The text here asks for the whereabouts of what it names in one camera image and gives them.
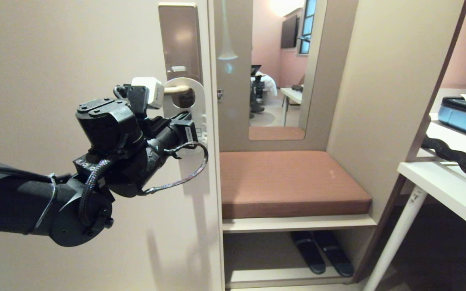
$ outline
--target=black slipper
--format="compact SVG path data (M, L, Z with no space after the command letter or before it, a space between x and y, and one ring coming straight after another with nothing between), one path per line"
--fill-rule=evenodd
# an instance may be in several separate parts
M313 234L314 240L325 252L337 273L343 277L353 276L354 268L333 233L329 230L317 230Z
M326 271L325 261L321 258L312 234L310 232L291 232L290 235L309 269L314 274L323 274Z

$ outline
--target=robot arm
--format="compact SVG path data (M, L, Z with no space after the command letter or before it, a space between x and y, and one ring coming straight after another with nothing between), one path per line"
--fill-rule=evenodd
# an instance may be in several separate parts
M207 150L197 142L189 112L148 118L160 108L163 86L135 78L117 86L118 99L95 99L78 107L76 118L91 142L74 160L75 175L44 176L0 164L0 231L50 236L64 247L81 245L113 224L112 190L124 197L147 195L182 184L206 166ZM204 149L201 167L190 177L160 188L142 188L181 148Z

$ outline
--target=table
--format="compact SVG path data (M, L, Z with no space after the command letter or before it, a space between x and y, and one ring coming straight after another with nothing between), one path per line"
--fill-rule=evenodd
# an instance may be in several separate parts
M292 90L291 88L281 88L280 92L283 93L283 120L282 126L285 126L287 121L287 110L289 109L289 99L292 101L301 104L302 94L300 91Z
M466 142L462 142L466 140L466 135L436 121L429 125L428 135L444 140L452 149L466 151ZM428 157L422 151L419 156ZM397 170L412 181L415 188L364 291L374 291L379 285L428 193L466 221L466 174L457 163L432 159L426 162L401 162Z

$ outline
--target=window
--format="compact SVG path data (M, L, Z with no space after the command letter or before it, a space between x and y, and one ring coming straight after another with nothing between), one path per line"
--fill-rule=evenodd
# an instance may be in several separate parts
M314 22L314 12L316 11L316 0L307 0L305 4L305 16L303 17L303 27L301 30L301 45L299 53L309 53L310 37L312 35L312 23Z

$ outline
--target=white table leg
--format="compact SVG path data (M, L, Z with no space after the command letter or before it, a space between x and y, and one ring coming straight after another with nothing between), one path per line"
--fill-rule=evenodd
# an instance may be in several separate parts
M415 186L413 193L411 193L411 196L409 197L409 200L407 201L407 204L405 205L405 208L400 215L398 223L396 223L396 226L393 229L393 233L390 236L388 243L386 243L386 247L384 247L381 257L379 258L375 269L373 269L370 279L368 280L368 283L364 287L363 291L375 291L377 285L379 285L379 282L381 282L382 276L384 276L384 273L390 266L396 251L404 240L407 231L411 227L411 224L413 223L416 214L418 214L418 210L420 210L420 207L422 206L426 197L427 192L425 192L422 188Z
M287 109L289 109L289 97L283 96L283 120L282 120L282 127L285 127L285 123L287 122Z

